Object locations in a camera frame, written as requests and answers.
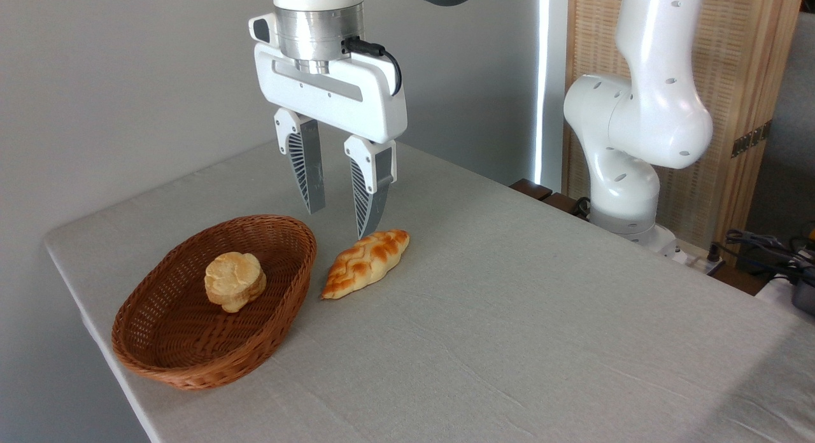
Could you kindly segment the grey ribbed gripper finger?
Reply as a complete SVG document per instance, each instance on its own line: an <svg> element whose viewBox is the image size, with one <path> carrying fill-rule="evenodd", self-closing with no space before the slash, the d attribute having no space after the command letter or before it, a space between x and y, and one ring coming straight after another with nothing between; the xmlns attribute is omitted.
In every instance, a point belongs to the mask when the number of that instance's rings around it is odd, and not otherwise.
<svg viewBox="0 0 815 443"><path fill-rule="evenodd" d="M385 211L389 187L397 179L396 144L378 144L356 135L344 142L344 152L350 158L359 238L376 231Z"/></svg>
<svg viewBox="0 0 815 443"><path fill-rule="evenodd" d="M325 206L322 152L318 122L286 108L274 114L280 153L285 154L309 214Z"/></svg>

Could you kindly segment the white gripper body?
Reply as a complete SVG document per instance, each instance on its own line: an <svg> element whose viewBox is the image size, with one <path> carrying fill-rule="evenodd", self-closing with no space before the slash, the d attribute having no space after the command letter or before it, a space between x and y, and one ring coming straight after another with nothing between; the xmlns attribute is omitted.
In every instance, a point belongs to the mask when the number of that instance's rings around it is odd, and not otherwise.
<svg viewBox="0 0 815 443"><path fill-rule="evenodd" d="M276 46L254 46L257 78L273 104L376 143L405 132L405 92L395 91L395 67L386 58L354 53L329 63L327 74L298 71Z"/></svg>

